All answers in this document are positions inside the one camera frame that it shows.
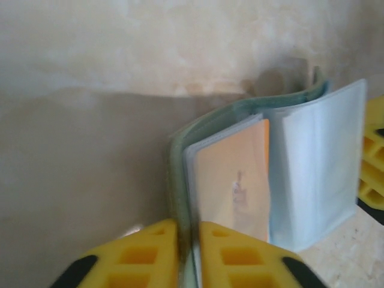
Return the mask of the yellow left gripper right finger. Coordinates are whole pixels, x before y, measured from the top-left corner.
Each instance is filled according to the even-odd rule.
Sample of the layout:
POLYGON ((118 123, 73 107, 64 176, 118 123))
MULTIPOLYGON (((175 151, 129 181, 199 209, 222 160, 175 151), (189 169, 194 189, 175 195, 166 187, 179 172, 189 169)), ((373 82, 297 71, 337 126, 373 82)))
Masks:
POLYGON ((203 288, 328 288, 289 250, 213 222, 199 230, 203 288))

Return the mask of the orange credit card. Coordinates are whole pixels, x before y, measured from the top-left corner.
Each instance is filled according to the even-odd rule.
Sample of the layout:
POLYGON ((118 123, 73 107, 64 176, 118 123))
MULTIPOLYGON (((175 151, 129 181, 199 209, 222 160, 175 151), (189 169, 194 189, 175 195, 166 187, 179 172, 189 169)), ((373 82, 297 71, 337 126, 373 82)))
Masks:
POLYGON ((255 115, 184 151, 193 222, 269 240, 269 121, 255 115))

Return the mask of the green card holder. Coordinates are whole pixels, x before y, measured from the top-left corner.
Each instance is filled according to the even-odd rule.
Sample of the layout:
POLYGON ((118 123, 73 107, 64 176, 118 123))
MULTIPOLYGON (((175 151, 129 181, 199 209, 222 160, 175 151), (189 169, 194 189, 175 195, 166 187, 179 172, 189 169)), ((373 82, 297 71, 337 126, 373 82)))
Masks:
POLYGON ((354 214, 362 155, 365 80, 330 91, 321 69, 312 84, 286 95, 246 98, 177 131, 167 151, 167 179, 178 224, 179 288, 202 287, 200 224, 191 216, 184 151, 249 117, 269 121, 269 240, 304 250, 354 214))

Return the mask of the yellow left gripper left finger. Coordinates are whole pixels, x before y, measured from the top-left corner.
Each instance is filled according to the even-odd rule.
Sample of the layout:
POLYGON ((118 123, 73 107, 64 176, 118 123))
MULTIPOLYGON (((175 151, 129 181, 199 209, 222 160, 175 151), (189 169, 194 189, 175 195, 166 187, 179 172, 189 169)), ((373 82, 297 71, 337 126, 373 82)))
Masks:
POLYGON ((49 288, 178 288, 177 235, 166 219, 92 248, 49 288))

